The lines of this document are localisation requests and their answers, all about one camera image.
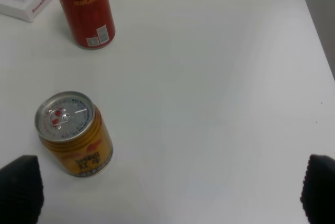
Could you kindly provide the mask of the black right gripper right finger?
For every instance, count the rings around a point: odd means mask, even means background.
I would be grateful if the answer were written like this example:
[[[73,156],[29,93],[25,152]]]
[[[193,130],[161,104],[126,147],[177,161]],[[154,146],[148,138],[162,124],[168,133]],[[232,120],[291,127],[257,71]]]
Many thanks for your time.
[[[334,159],[309,157],[300,202],[309,223],[334,223]]]

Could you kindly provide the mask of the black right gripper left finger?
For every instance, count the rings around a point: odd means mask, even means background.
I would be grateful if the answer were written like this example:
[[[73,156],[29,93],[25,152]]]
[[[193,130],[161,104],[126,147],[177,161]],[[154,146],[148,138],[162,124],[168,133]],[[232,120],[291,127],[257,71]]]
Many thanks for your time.
[[[37,156],[22,155],[1,168],[1,223],[37,223],[42,207]]]

